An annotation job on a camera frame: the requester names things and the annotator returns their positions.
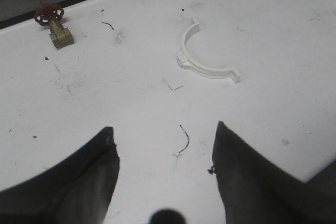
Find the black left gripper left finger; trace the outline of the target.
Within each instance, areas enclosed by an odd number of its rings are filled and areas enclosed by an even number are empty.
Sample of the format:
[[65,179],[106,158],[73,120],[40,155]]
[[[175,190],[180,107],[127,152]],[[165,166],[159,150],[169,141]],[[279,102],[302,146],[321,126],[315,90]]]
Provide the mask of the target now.
[[103,223],[120,159],[105,127],[49,170],[1,192],[1,223]]

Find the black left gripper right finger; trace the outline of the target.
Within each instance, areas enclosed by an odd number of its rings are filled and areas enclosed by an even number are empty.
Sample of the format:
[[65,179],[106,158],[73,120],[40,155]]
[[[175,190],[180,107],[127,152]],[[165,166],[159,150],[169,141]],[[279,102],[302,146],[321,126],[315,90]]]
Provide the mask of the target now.
[[224,122],[217,125],[212,161],[226,223],[335,223],[335,161],[304,183]]

